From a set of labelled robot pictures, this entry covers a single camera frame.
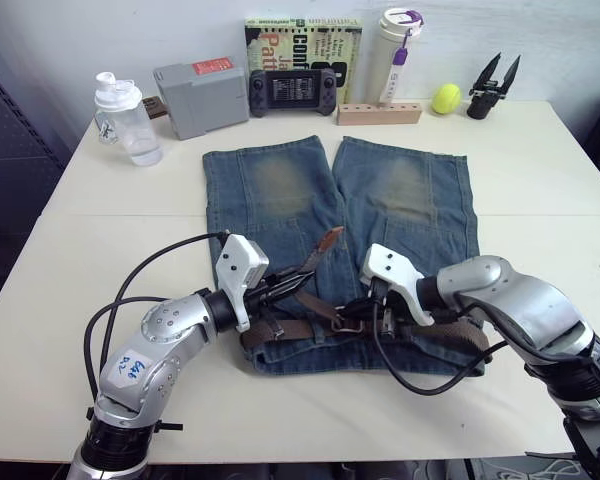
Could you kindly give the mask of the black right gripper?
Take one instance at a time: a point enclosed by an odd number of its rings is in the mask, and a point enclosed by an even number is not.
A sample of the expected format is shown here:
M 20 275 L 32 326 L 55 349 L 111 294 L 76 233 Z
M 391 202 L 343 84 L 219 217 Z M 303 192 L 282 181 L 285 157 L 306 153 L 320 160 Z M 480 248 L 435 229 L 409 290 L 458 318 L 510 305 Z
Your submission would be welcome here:
M 406 301 L 390 284 L 380 278 L 372 278 L 369 284 L 368 298 L 358 298 L 342 309 L 336 310 L 343 321 L 380 322 L 386 314 L 396 323 L 406 322 Z

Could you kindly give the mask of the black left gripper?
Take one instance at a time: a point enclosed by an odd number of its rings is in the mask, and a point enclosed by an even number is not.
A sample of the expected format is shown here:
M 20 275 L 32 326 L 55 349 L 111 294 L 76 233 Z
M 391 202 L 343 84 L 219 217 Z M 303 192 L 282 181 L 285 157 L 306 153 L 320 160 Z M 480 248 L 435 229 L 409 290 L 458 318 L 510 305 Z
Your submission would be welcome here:
M 249 320 L 255 321 L 267 306 L 294 295 L 314 276 L 314 270 L 299 268 L 287 268 L 264 276 L 254 288 L 247 291 Z

